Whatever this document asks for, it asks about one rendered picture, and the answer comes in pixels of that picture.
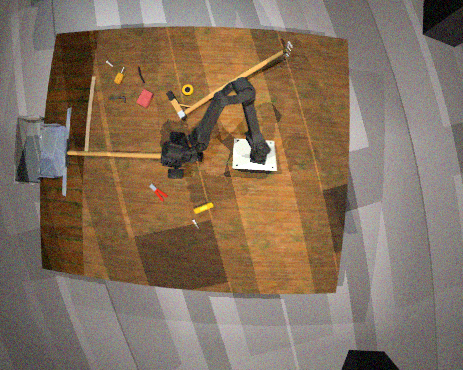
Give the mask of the yellow rectangular block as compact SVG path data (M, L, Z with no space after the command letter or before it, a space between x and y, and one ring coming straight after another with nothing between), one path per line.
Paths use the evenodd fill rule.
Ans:
M213 203L211 202L211 203L208 203L208 204L206 204L206 205L203 205L203 206L201 206L201 207L198 207L198 208L194 209L194 212L195 212L195 213L197 213L197 212L202 212L202 211L204 211L204 210L207 210L207 209L209 209L209 208L212 208L213 206L214 206L214 205L213 205Z

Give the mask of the red rectangular block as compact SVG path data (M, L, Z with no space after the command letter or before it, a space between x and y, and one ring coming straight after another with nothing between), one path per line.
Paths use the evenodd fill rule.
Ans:
M147 91L146 89L143 89L142 93L140 94L137 103L143 107L147 107L147 105L150 103L153 93Z

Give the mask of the yellow ring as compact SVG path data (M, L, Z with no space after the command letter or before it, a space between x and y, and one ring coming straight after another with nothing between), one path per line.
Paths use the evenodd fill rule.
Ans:
M182 89L183 93L186 96L190 96L193 93L193 86L191 85L185 85Z

